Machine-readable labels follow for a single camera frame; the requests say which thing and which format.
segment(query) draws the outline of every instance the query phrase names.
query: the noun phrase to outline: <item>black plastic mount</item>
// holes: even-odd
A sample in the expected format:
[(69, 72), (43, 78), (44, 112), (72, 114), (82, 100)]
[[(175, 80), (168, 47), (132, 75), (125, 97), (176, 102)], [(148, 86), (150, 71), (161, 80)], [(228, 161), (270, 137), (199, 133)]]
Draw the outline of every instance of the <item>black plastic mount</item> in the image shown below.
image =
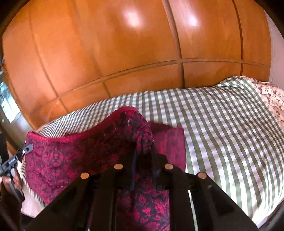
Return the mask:
[[(27, 227), (27, 231), (116, 230), (117, 189), (133, 190), (136, 151), (102, 174), (75, 179)], [(257, 231), (251, 219), (205, 173), (192, 175), (168, 164), (152, 147), (153, 182), (169, 190), (170, 230), (193, 231), (191, 193), (199, 231)]]

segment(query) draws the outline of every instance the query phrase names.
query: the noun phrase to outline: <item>copper screw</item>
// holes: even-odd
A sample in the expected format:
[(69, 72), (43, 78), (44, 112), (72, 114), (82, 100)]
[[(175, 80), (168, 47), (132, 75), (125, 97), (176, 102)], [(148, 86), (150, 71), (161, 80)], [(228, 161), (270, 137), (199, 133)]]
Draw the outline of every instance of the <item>copper screw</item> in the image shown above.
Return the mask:
[(114, 166), (114, 168), (115, 168), (116, 170), (120, 170), (120, 169), (123, 168), (123, 165), (122, 165), (122, 164), (116, 164), (116, 165)]
[(165, 164), (165, 169), (172, 170), (174, 166), (172, 164)]
[(205, 179), (205, 178), (207, 177), (207, 174), (206, 174), (205, 172), (200, 172), (200, 173), (198, 174), (198, 177), (199, 177), (200, 179)]
[(84, 173), (82, 173), (81, 174), (81, 178), (84, 180), (84, 179), (88, 179), (89, 178), (89, 173), (87, 173), (87, 172), (84, 172)]

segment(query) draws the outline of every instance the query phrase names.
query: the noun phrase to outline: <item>red damask fabric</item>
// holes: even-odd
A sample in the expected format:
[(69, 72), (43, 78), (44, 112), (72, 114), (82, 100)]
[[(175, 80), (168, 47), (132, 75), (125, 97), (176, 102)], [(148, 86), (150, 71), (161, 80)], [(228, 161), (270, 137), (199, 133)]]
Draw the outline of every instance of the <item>red damask fabric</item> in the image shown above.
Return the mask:
[(83, 172), (103, 173), (119, 156), (137, 149), (134, 191), (119, 191), (117, 230), (169, 230), (168, 191), (155, 191), (151, 180), (151, 145), (168, 161), (185, 170), (185, 138), (181, 127), (147, 122), (132, 107), (121, 107), (97, 126), (60, 138), (29, 132), (26, 144), (27, 183), (50, 203)]

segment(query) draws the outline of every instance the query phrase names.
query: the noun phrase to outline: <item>hand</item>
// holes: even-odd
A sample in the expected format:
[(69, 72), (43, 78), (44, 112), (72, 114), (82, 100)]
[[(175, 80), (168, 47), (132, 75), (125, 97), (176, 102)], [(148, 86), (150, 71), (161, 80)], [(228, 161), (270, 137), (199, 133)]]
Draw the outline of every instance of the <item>hand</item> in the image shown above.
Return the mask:
[[(2, 176), (2, 182), (5, 186), (5, 189), (7, 190), (8, 193), (12, 193), (11, 188), (9, 186), (9, 184), (11, 183), (11, 178), (10, 177), (6, 177), (6, 176)], [(17, 169), (15, 169), (15, 176), (14, 176), (14, 183), (15, 183), (15, 188), (20, 190), (23, 188), (23, 181), (20, 178), (20, 175), (17, 171)]]

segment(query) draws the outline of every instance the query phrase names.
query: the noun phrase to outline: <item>bed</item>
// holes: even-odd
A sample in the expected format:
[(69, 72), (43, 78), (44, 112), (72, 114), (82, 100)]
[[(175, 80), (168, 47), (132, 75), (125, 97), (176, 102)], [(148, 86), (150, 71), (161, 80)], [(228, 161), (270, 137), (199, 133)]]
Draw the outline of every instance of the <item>bed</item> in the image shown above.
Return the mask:
[[(121, 106), (147, 121), (181, 126), (186, 172), (206, 172), (260, 227), (284, 199), (283, 91), (247, 77), (213, 87), (145, 91), (91, 104), (53, 120), (37, 132), (62, 137), (94, 127)], [(32, 197), (45, 204), (23, 180)]]

